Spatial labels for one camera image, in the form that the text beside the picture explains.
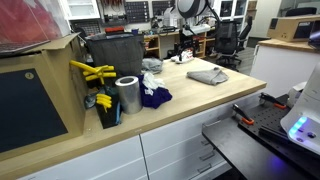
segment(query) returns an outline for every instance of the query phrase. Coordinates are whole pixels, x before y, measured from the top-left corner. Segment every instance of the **blue light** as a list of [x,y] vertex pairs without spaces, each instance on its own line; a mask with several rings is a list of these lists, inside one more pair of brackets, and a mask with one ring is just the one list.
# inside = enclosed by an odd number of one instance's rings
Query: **blue light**
[[297,132],[297,129],[291,128],[290,133],[295,134]]
[[307,117],[302,116],[298,122],[301,122],[302,124],[304,124],[307,121]]
[[301,128],[301,126],[302,126],[302,124],[294,124],[294,126],[293,127],[295,127],[295,128],[297,128],[297,129],[299,129],[299,128]]
[[300,126],[300,127],[302,126],[302,124],[303,124],[303,123],[302,123],[302,122],[299,122],[299,121],[295,123],[295,125],[298,125],[298,126]]
[[301,128],[301,126],[305,123],[305,122],[307,122],[307,117],[300,117],[299,118],[299,120],[291,127],[291,129],[290,129],[290,131],[289,131],[289,134],[291,134],[291,135],[294,135],[297,131],[298,131],[298,129],[300,129]]

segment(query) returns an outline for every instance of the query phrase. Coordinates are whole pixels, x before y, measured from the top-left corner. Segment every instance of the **wooden countertop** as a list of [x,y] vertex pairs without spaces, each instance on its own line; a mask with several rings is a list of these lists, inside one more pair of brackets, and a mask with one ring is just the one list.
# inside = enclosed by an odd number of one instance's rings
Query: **wooden countertop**
[[276,48],[283,48],[295,51],[303,51],[303,52],[312,52],[312,53],[319,53],[316,49],[313,49],[308,45],[308,42],[285,42],[277,39],[270,39],[265,41],[259,41],[258,43],[261,46],[268,46],[268,47],[276,47]]
[[102,129],[95,108],[90,109],[82,136],[1,161],[0,179],[16,179],[37,172],[266,87],[263,81],[225,68],[222,69],[229,80],[217,86],[186,77],[188,71],[209,70],[215,66],[200,59],[181,65],[164,61],[163,71],[156,78],[165,82],[173,96],[171,101],[156,110],[143,108],[134,115],[122,114],[122,124],[107,129]]

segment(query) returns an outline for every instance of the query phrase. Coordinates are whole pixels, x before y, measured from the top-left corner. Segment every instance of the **cardboard box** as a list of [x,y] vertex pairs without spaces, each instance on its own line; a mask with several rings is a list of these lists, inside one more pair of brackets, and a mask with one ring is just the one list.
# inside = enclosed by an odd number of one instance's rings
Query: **cardboard box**
[[249,1],[247,10],[256,10],[257,1]]
[[0,160],[83,133],[86,84],[77,34],[0,59]]
[[267,36],[287,42],[308,41],[316,20],[320,15],[273,18]]

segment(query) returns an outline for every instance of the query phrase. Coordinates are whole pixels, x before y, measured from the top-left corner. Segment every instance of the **storage bin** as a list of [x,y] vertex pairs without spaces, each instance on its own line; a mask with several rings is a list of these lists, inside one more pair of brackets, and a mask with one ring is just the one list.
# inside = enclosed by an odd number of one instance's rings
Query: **storage bin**
[[143,35],[105,33],[86,38],[95,66],[114,66],[117,78],[141,73],[144,54]]

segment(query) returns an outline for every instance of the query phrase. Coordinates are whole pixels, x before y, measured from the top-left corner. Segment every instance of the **white wall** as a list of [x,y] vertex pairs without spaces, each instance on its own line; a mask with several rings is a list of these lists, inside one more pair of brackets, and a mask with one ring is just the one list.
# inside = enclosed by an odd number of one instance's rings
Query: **white wall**
[[257,0],[257,13],[250,31],[250,37],[266,38],[272,18],[278,17],[279,9],[284,7],[297,7],[301,2],[319,0]]

